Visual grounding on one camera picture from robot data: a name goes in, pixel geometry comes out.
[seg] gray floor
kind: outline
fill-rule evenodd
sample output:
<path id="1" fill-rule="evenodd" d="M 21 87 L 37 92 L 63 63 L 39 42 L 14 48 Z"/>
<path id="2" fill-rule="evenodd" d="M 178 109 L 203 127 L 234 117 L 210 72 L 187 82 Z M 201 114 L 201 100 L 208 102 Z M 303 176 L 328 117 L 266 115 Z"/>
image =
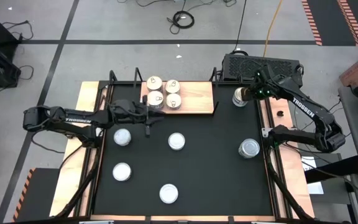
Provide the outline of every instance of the gray floor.
<path id="1" fill-rule="evenodd" d="M 0 0 L 0 21 L 29 20 L 33 25 L 35 40 L 58 40 L 73 2 L 74 0 Z M 186 8 L 197 4 L 195 2 L 198 1 L 189 1 Z M 181 30 L 178 35 L 172 35 L 169 33 L 170 24 L 166 17 L 172 17 L 180 10 L 181 2 L 159 2 L 141 8 L 133 0 L 128 0 L 125 4 L 118 4 L 115 0 L 80 0 L 67 39 L 235 40 L 243 2 L 244 0 L 238 0 L 237 5 L 230 8 L 225 7 L 221 1 L 196 8 L 191 11 L 196 17 L 196 25 L 191 29 Z M 277 4 L 278 0 L 248 0 L 240 38 L 265 39 Z M 30 36 L 26 26 L 15 29 L 12 31 L 23 32 L 25 37 Z M 270 39 L 313 40 L 301 1 L 283 2 Z M 158 75 L 163 79 L 206 80 L 211 75 L 212 68 L 220 67 L 223 55 L 233 47 L 217 44 L 65 45 L 45 104 L 74 108 L 81 82 L 106 80 L 111 69 L 119 80 L 131 80 L 135 67 L 139 67 L 144 78 Z M 263 45 L 238 47 L 255 56 L 261 56 L 264 50 Z M 56 49 L 57 45 L 20 45 L 14 63 L 18 66 L 33 66 L 34 78 L 30 81 L 22 80 L 18 88 L 0 93 L 0 204 L 24 141 L 22 112 L 37 104 Z M 302 90 L 329 108 L 338 102 L 338 76 L 358 60 L 358 47 L 269 45 L 266 56 L 300 60 L 306 71 Z M 29 75 L 29 72 L 24 70 L 23 76 Z M 343 110 L 335 112 L 335 117 L 347 134 L 349 127 Z M 296 118 L 300 128 L 309 123 L 309 119 L 299 111 L 296 112 Z M 54 133 L 40 133 L 36 140 L 59 151 L 64 150 L 67 142 L 63 136 Z M 348 137 L 346 145 L 338 151 L 342 157 L 355 155 L 352 138 Z M 33 167 L 56 168 L 61 161 L 61 155 L 43 151 L 35 145 L 30 146 L 5 222 L 10 221 L 13 216 L 28 170 Z M 327 221 L 349 219 L 347 211 L 338 209 L 338 206 L 324 206 L 314 205 L 317 217 Z"/>

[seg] orange striped tape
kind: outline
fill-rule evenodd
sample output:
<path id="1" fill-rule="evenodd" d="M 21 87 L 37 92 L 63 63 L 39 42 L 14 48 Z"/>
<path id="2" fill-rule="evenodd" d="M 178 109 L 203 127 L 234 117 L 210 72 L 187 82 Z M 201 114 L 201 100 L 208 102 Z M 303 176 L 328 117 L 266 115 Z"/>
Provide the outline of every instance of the orange striped tape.
<path id="1" fill-rule="evenodd" d="M 350 8 L 347 0 L 336 0 L 341 8 L 342 14 L 345 17 L 347 26 L 351 30 L 354 41 L 358 45 L 358 22 L 353 15 L 352 9 Z"/>
<path id="2" fill-rule="evenodd" d="M 13 214 L 12 222 L 16 222 L 17 217 L 19 216 L 19 212 L 20 212 L 20 209 L 22 208 L 22 204 L 23 204 L 23 201 L 24 201 L 24 196 L 25 196 L 25 193 L 27 192 L 27 189 L 29 188 L 30 179 L 32 177 L 32 174 L 33 174 L 34 170 L 35 170 L 35 168 L 31 169 L 29 171 L 29 173 L 27 174 L 27 178 L 25 180 L 22 193 L 20 194 L 19 202 L 17 203 L 15 213 Z"/>
<path id="3" fill-rule="evenodd" d="M 321 46 L 323 44 L 323 42 L 321 41 L 321 37 L 320 37 L 320 34 L 318 32 L 318 29 L 317 29 L 316 23 L 314 21 L 313 15 L 311 13 L 308 1 L 307 0 L 302 0 L 302 6 L 303 6 L 303 9 L 305 10 L 306 17 L 308 18 L 309 25 L 310 25 L 311 31 L 313 33 L 314 40 L 316 41 L 317 45 Z"/>

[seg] white lid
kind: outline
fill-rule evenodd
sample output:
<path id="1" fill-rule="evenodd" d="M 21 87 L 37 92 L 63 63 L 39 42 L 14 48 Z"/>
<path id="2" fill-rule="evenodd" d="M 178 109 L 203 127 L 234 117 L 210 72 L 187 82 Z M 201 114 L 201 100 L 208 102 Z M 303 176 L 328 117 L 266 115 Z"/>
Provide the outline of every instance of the white lid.
<path id="1" fill-rule="evenodd" d="M 173 203 L 178 198 L 178 189 L 172 184 L 165 184 L 160 190 L 160 199 L 163 203 Z"/>
<path id="2" fill-rule="evenodd" d="M 120 146 L 126 146 L 131 141 L 131 134 L 125 128 L 118 129 L 114 133 L 114 142 Z"/>
<path id="3" fill-rule="evenodd" d="M 165 84 L 165 91 L 167 93 L 177 93 L 180 90 L 180 84 L 176 80 L 169 80 L 167 84 Z"/>
<path id="4" fill-rule="evenodd" d="M 259 143 L 253 139 L 246 139 L 241 144 L 242 151 L 248 156 L 256 156 L 259 153 Z"/>
<path id="5" fill-rule="evenodd" d="M 147 79 L 146 85 L 149 90 L 158 90 L 162 86 L 162 80 L 160 77 L 153 76 Z"/>
<path id="6" fill-rule="evenodd" d="M 185 146 L 185 137 L 180 133 L 173 133 L 168 138 L 168 144 L 173 150 L 180 150 Z"/>
<path id="7" fill-rule="evenodd" d="M 151 106 L 158 106 L 162 103 L 164 97 L 160 91 L 151 91 L 147 95 L 147 103 Z"/>
<path id="8" fill-rule="evenodd" d="M 181 105 L 181 97 L 176 93 L 172 93 L 167 96 L 166 102 L 170 108 L 178 108 Z"/>
<path id="9" fill-rule="evenodd" d="M 125 162 L 120 162 L 112 170 L 112 176 L 118 181 L 125 181 L 131 176 L 131 168 Z"/>

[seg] yellow cable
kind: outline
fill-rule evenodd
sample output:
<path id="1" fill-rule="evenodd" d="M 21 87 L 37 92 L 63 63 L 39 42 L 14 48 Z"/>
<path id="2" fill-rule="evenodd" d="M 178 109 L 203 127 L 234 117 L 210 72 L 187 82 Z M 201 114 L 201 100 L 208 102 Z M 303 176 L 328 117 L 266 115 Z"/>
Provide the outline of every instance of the yellow cable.
<path id="1" fill-rule="evenodd" d="M 265 42 L 265 50 L 264 50 L 264 57 L 265 57 L 266 49 L 267 49 L 267 42 L 269 42 L 270 30 L 271 30 L 272 27 L 273 27 L 274 20 L 276 19 L 277 13 L 278 13 L 278 11 L 280 10 L 280 6 L 281 6 L 281 3 L 282 3 L 282 2 L 283 2 L 283 0 L 280 0 L 280 3 L 279 3 L 278 6 L 277 6 L 276 12 L 274 13 L 272 23 L 270 24 L 270 27 L 268 28 L 268 31 L 267 31 L 267 37 L 266 37 L 266 42 Z"/>

